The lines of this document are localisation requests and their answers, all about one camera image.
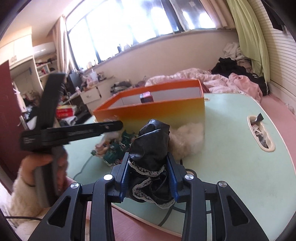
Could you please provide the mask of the green curtain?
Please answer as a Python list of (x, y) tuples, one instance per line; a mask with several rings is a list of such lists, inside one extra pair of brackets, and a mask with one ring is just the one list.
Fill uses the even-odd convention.
[(251, 60), (252, 71), (270, 81), (269, 54), (255, 12), (248, 1), (227, 1), (231, 11), (242, 54)]

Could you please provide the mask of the orange gradient storage box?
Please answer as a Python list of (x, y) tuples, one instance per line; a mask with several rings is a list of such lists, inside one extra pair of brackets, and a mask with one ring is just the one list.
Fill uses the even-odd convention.
[[(153, 102), (141, 103), (149, 91)], [(93, 111), (98, 122), (119, 120), (128, 133), (137, 133), (155, 119), (179, 128), (187, 123), (205, 123), (204, 94), (199, 80), (177, 80), (121, 91)]]

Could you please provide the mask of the pink crumpled blanket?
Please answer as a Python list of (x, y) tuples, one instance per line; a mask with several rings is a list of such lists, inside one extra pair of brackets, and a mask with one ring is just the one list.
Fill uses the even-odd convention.
[(199, 80), (202, 86), (206, 87), (210, 93), (239, 93), (252, 97), (258, 103), (260, 103), (263, 98), (263, 93), (259, 85), (252, 82), (251, 79), (245, 75), (231, 73), (228, 77), (225, 77), (198, 68), (182, 70), (173, 75), (151, 77), (146, 81), (145, 86), (148, 87), (176, 80)]

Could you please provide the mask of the red tissue box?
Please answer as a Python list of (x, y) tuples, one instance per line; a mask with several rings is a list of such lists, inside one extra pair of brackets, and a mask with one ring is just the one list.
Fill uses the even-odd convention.
[(76, 105), (58, 106), (56, 109), (56, 118), (61, 120), (64, 118), (72, 117), (75, 115), (76, 110), (77, 110)]

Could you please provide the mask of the white fluffy pompom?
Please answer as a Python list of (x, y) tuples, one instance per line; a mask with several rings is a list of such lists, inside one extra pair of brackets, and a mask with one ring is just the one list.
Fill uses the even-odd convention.
[(204, 144), (204, 125), (187, 123), (179, 128), (170, 128), (169, 136), (168, 151), (175, 161), (180, 161), (201, 151)]

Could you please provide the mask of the green toy car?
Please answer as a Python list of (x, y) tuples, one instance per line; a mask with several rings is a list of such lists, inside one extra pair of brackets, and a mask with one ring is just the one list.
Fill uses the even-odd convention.
[(137, 135), (135, 133), (127, 133), (124, 131), (121, 137), (111, 141), (107, 152), (103, 155), (103, 160), (108, 166), (121, 164), (125, 153), (130, 150), (132, 142)]

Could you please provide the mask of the white clothes pile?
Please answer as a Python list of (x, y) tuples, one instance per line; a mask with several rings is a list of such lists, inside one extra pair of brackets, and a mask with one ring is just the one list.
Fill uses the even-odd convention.
[(227, 43), (223, 52), (224, 58), (235, 60), (238, 66), (245, 67), (246, 69), (252, 67), (251, 60), (243, 55), (238, 42)]

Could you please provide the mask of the black lace-trimmed garment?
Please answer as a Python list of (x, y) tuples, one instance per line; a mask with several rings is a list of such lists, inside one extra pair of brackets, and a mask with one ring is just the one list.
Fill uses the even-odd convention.
[(169, 134), (170, 126), (154, 119), (140, 129), (129, 150), (128, 198), (153, 203), (161, 209), (175, 203), (167, 172)]

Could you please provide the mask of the white bedside desk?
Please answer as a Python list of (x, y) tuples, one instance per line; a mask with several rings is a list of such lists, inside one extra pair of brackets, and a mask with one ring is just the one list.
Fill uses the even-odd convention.
[(69, 100), (64, 102), (64, 104), (74, 104), (79, 106), (80, 102), (83, 102), (83, 104), (87, 106), (89, 112), (93, 113), (95, 109), (112, 96), (110, 89), (116, 81), (116, 78), (112, 76), (94, 85), (91, 89), (73, 94), (70, 96)]

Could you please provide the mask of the doll with plastic-wrapped head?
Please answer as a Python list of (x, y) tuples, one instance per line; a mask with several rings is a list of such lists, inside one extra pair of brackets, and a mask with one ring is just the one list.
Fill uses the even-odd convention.
[(94, 149), (91, 151), (93, 156), (103, 157), (109, 150), (111, 144), (114, 141), (120, 141), (123, 130), (107, 132), (103, 134), (101, 141), (95, 145)]

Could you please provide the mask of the items in table slot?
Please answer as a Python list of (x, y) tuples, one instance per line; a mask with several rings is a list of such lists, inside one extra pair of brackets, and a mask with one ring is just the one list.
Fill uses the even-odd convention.
[(264, 117), (261, 113), (257, 116), (249, 115), (247, 117), (248, 127), (260, 149), (265, 152), (273, 152), (275, 151), (275, 144), (265, 128), (263, 121)]

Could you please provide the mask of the black clothes pile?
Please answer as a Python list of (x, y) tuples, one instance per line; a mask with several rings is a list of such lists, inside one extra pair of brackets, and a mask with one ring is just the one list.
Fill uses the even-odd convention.
[(268, 86), (263, 76), (248, 72), (245, 67), (237, 65), (237, 61), (231, 58), (219, 58), (219, 62), (211, 70), (211, 73), (220, 74), (224, 77), (229, 77), (231, 73), (247, 76), (251, 82), (259, 85), (263, 96), (269, 94)]

